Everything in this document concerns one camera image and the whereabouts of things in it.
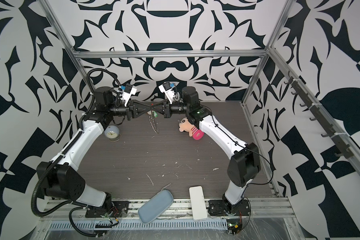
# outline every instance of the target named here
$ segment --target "plush toy head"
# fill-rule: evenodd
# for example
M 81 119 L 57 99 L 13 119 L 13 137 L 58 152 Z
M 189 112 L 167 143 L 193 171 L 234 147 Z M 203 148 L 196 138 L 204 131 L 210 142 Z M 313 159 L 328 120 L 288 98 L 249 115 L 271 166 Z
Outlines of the plush toy head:
M 187 118 L 183 118 L 180 122 L 179 122 L 179 130 L 180 132 L 189 132 L 189 136 L 192 137 L 193 132 L 192 132 L 192 128 L 194 128 L 195 126 L 190 124 L 188 122 Z

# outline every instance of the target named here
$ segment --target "robotic arm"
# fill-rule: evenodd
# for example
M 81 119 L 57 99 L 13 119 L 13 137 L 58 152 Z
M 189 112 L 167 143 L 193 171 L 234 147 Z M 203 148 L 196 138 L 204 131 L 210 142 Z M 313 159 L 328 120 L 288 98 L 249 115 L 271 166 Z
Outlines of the robotic arm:
M 36 185 L 35 191 L 41 189 L 45 196 L 68 199 L 80 206 L 91 206 L 98 212 L 109 213 L 112 208 L 109 193 L 96 190 L 86 185 L 85 180 L 77 173 L 82 158 L 104 129 L 110 124 L 114 116 L 126 116 L 128 120 L 138 118 L 142 114 L 154 110 L 170 118 L 172 114 L 185 114 L 191 124 L 209 135 L 230 159 L 228 176 L 230 183 L 223 195 L 223 202 L 227 213 L 235 212 L 243 200 L 243 194 L 248 184 L 260 171 L 260 160 L 255 144 L 247 145 L 223 127 L 209 108 L 200 104 L 194 87 L 182 89 L 182 99 L 173 101 L 173 86 L 168 82 L 159 87 L 168 100 L 148 105 L 130 97 L 136 93 L 136 88 L 130 84 L 120 86 L 121 99 L 125 103 L 115 100 L 110 87 L 95 89 L 95 110 L 83 116 L 81 128 L 71 141 L 50 162 L 42 162 L 37 167 L 41 184 Z M 32 208 L 35 215 L 41 215 Z

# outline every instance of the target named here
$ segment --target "scratch mark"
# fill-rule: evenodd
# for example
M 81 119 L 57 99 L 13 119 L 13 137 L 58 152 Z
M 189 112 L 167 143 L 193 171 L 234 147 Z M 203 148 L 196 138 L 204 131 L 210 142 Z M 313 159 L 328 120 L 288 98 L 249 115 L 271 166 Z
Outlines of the scratch mark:
M 145 174 L 148 176 L 148 174 Z M 149 180 L 151 180 L 151 178 L 148 176 Z M 152 186 L 154 185 L 154 182 L 151 180 Z

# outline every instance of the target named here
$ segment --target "black abstract pattern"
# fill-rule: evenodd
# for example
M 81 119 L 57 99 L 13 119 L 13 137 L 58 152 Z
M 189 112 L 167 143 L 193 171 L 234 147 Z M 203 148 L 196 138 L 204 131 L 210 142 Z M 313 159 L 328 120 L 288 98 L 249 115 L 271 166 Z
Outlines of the black abstract pattern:
M 193 50 L 264 49 L 284 3 L 285 0 L 119 0 L 107 4 L 101 0 L 51 1 L 66 33 L 72 36 L 72 44 L 82 51 L 148 50 L 151 45 L 172 48 L 176 43 L 188 43 Z
M 22 238 L 35 227 L 29 199 L 36 166 L 77 131 L 88 99 L 39 3 L 0 0 L 0 239 Z
M 297 0 L 275 48 L 360 147 L 360 1 Z M 358 173 L 272 60 L 256 85 L 251 121 L 305 236 L 360 238 Z
M 137 93 L 133 98 L 141 101 L 164 99 L 158 86 L 166 81 L 176 84 L 177 91 L 194 86 L 201 100 L 218 101 L 241 100 L 259 60 L 260 57 L 103 58 L 83 59 L 83 64 L 88 70 L 105 67 L 121 84 L 135 85 Z M 102 72 L 91 78 L 96 87 L 117 86 L 113 78 Z

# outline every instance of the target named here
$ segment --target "black and white wallpaper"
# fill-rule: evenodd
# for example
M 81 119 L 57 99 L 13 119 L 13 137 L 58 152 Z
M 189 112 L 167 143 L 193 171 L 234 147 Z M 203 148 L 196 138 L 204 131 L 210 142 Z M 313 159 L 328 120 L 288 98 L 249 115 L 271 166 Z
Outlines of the black and white wallpaper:
M 96 58 L 83 59 L 86 70 L 106 68 L 121 84 L 137 87 L 133 99 L 159 101 L 165 98 L 158 86 L 166 81 L 177 90 L 194 86 L 201 100 L 241 100 L 260 57 L 183 57 L 183 58 Z M 96 87 L 117 86 L 108 74 L 91 75 Z
M 20 239 L 36 226 L 36 167 L 77 131 L 88 99 L 38 2 L 0 0 L 0 239 Z
M 49 2 L 76 50 L 137 51 L 264 49 L 285 0 Z
M 360 146 L 360 1 L 298 0 L 276 50 Z M 280 194 L 308 239 L 360 239 L 360 176 L 269 59 L 248 99 Z

